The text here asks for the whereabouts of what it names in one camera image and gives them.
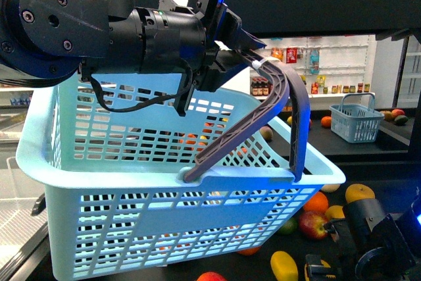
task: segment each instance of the black cable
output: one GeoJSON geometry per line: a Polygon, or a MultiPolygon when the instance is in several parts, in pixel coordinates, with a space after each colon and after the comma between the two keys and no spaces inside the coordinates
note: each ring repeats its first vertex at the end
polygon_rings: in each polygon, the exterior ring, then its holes
{"type": "Polygon", "coordinates": [[[100,106],[102,106],[102,108],[104,108],[105,110],[108,110],[110,112],[116,112],[116,113],[127,113],[127,112],[132,112],[132,111],[137,111],[143,108],[146,108],[150,105],[154,105],[156,103],[161,103],[163,101],[167,101],[167,100],[171,100],[173,98],[177,98],[178,96],[181,96],[183,94],[185,94],[186,92],[188,92],[191,88],[192,82],[193,82],[193,71],[190,67],[190,65],[187,63],[187,61],[181,59],[180,63],[178,65],[180,68],[183,68],[186,71],[187,77],[188,77],[188,83],[187,85],[180,89],[179,91],[177,91],[177,94],[175,95],[162,95],[159,97],[155,97],[149,100],[146,100],[144,102],[139,102],[137,105],[134,105],[133,107],[128,107],[128,108],[123,108],[123,109],[114,109],[114,108],[110,108],[105,104],[105,100],[104,100],[104,90],[101,87],[100,83],[91,76],[90,81],[91,81],[91,85],[92,85],[92,89],[93,92],[95,92],[95,95],[97,96],[97,100],[98,103],[100,104],[100,106]]]}

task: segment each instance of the shopping basket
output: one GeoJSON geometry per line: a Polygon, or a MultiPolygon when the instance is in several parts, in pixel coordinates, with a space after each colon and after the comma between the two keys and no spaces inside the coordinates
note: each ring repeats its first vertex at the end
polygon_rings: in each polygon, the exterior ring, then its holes
{"type": "Polygon", "coordinates": [[[376,97],[373,93],[349,93],[339,105],[330,106],[332,111],[331,130],[349,143],[369,143],[376,141],[380,122],[384,114],[374,110],[376,97]],[[368,107],[359,104],[343,104],[349,96],[370,95],[368,107]]]}
{"type": "MultiPolygon", "coordinates": [[[[177,75],[98,75],[113,107],[175,93],[177,75]]],[[[195,91],[185,117],[165,101],[109,113],[77,77],[35,91],[17,159],[45,184],[53,272],[78,280],[262,245],[324,184],[343,173],[308,145],[311,174],[294,182],[288,162],[259,131],[200,179],[182,172],[259,104],[236,91],[195,91]]],[[[278,118],[271,127],[289,141],[278,118]]]]}

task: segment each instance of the red apple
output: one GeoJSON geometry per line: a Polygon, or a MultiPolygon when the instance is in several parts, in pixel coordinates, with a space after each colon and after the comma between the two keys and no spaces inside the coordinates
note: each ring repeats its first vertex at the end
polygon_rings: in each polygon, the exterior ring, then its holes
{"type": "Polygon", "coordinates": [[[328,218],[316,211],[304,212],[298,221],[300,231],[311,240],[322,240],[328,233],[323,225],[329,222],[328,218]]]}
{"type": "Polygon", "coordinates": [[[399,115],[405,115],[404,110],[402,110],[402,109],[394,109],[394,110],[392,110],[392,117],[393,118],[396,118],[399,115]]]}

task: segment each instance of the basket handle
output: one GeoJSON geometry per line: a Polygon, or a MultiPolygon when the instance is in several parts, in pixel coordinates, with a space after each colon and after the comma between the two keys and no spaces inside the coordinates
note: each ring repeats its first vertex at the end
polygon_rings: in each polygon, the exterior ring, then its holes
{"type": "Polygon", "coordinates": [[[346,95],[343,96],[341,104],[339,105],[338,110],[342,112],[342,108],[343,108],[343,102],[346,98],[348,98],[349,96],[359,96],[361,97],[362,95],[371,95],[372,98],[370,99],[370,102],[368,104],[368,109],[371,110],[372,112],[374,112],[374,104],[376,102],[376,96],[374,95],[374,93],[372,92],[363,92],[363,93],[347,93],[346,95]]]}
{"type": "Polygon", "coordinates": [[[19,168],[30,178],[43,183],[46,183],[50,174],[45,172],[45,169],[34,166],[34,161],[47,162],[49,155],[52,155],[51,131],[53,131],[57,90],[58,86],[34,90],[22,137],[16,149],[16,162],[19,168]]]}
{"type": "MultiPolygon", "coordinates": [[[[253,68],[255,67],[253,61],[263,59],[253,51],[240,51],[239,54],[253,68]]],[[[233,148],[278,115],[287,103],[288,95],[291,96],[293,103],[289,168],[295,176],[295,182],[300,181],[305,167],[309,132],[309,95],[301,77],[287,64],[278,61],[277,65],[266,63],[259,65],[257,68],[261,76],[272,82],[272,92],[254,111],[243,117],[195,156],[195,166],[184,174],[185,182],[192,182],[200,177],[215,162],[224,158],[233,148]]]]}

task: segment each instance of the zip tie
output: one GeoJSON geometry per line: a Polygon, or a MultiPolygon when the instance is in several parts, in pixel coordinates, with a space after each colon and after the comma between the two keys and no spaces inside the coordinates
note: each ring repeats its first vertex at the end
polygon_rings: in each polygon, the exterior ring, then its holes
{"type": "Polygon", "coordinates": [[[263,60],[261,61],[253,61],[251,63],[251,66],[255,69],[258,70],[263,63],[267,62],[267,61],[279,61],[279,59],[277,59],[276,57],[265,57],[263,58],[263,60]]]}

